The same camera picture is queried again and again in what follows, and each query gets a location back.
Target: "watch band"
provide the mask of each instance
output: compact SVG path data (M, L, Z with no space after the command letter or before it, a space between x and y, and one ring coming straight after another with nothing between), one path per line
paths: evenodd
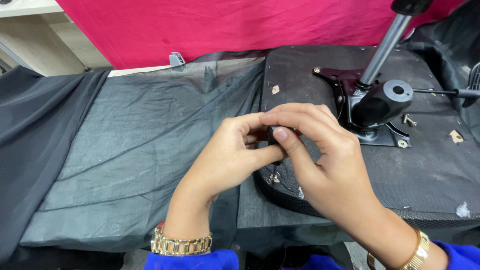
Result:
M428 235L424 234L417 228L414 229L418 236L417 248L407 262L398 268L398 270L418 270L423 264L423 261L427 258L428 250L430 248ZM370 270L375 270L375 257L370 253L367 255L367 265Z
M212 233L207 237L193 240L170 239L163 236L163 224L159 224L153 233L152 253L166 256L198 255L207 252L212 247Z

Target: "blue sleeve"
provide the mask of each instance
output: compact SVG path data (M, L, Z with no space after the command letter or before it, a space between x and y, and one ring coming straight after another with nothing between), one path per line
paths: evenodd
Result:
M452 245L433 241L448 255L447 270L480 270L480 249L472 245Z
M239 259L233 250L217 249L209 254L171 257L150 252L144 270L212 269L238 270Z

